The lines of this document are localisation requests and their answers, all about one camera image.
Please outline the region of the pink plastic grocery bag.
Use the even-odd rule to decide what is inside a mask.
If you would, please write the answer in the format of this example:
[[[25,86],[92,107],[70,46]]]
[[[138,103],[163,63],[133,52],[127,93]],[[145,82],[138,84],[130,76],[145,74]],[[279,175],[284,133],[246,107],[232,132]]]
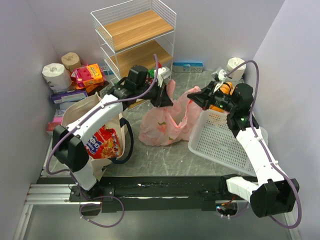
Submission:
[[[138,139],[148,146],[167,146],[188,141],[203,110],[187,95],[200,90],[199,86],[195,86],[177,100],[173,99],[173,106],[150,109],[142,117]]]

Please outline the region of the red yellow snack bag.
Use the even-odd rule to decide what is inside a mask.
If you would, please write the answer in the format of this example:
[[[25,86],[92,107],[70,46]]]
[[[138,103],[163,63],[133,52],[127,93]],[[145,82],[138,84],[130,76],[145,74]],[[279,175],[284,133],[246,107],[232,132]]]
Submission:
[[[113,128],[102,126],[85,145],[87,153],[93,159],[117,158],[122,154],[122,148]]]

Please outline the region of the beige canvas tote bag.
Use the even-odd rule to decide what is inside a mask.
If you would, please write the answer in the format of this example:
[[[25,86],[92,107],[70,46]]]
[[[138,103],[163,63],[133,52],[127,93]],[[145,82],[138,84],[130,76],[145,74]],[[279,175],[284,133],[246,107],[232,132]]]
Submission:
[[[95,107],[101,105],[101,101],[106,103],[115,99],[112,95],[105,95],[101,98],[97,93],[88,96],[65,111],[61,124],[63,127],[73,129],[75,122],[81,121]],[[89,155],[88,166],[90,166],[91,172],[98,181],[105,173],[105,168],[112,163],[111,158],[119,161],[125,160],[125,147],[129,144],[125,140],[125,135],[129,128],[125,124],[121,125],[121,120],[124,119],[123,113],[118,111],[118,107],[114,107],[113,104],[101,111],[104,112],[107,108],[111,109],[111,111],[105,115],[97,112],[79,129],[79,135],[83,131],[96,130],[91,135],[85,132],[83,142]]]

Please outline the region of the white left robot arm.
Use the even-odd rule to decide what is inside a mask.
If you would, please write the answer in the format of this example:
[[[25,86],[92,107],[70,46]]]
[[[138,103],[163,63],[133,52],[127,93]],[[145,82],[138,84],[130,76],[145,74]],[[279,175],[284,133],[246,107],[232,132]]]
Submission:
[[[80,118],[67,126],[58,125],[53,130],[51,157],[66,166],[81,190],[90,191],[97,184],[97,177],[90,164],[85,146],[94,134],[106,123],[117,117],[137,99],[149,100],[155,107],[173,105],[167,93],[168,67],[156,68],[149,78],[146,67],[135,65],[128,75],[115,84],[107,94],[95,103]]]

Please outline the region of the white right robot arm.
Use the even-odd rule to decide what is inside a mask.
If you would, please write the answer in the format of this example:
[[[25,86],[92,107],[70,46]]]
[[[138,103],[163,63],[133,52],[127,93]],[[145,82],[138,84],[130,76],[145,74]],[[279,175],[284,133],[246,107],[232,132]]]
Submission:
[[[222,191],[248,201],[259,218],[291,212],[298,202],[300,186],[296,179],[290,179],[281,170],[266,146],[260,126],[252,115],[253,88],[239,83],[232,94],[226,94],[215,90],[215,86],[210,82],[187,97],[203,110],[215,106],[227,112],[227,126],[243,147],[257,178],[254,184],[241,176],[223,177]]]

